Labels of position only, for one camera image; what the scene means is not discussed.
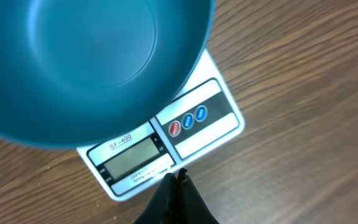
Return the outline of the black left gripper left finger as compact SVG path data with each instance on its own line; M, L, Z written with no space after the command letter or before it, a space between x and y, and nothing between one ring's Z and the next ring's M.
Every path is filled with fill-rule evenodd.
M163 216L170 204L169 199L175 179L175 175L172 173L164 176L150 202L134 224L163 223Z

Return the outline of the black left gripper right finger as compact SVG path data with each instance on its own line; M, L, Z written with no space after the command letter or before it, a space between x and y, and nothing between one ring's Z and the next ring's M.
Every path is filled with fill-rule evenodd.
M186 173L181 168L177 176L178 223L219 224Z

